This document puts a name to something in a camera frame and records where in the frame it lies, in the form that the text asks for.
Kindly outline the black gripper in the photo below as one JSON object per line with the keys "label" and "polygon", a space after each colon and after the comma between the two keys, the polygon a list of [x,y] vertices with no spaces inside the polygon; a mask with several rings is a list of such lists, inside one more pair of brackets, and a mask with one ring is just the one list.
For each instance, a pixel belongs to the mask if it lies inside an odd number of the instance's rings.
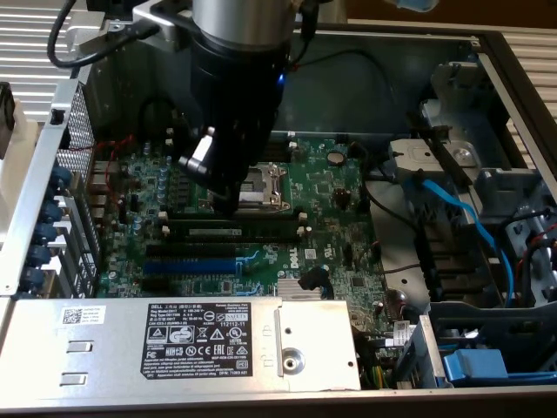
{"label": "black gripper", "polygon": [[284,93],[291,42],[242,51],[195,37],[191,94],[203,117],[191,155],[191,179],[215,195],[215,209],[238,210],[248,170],[267,146]]}

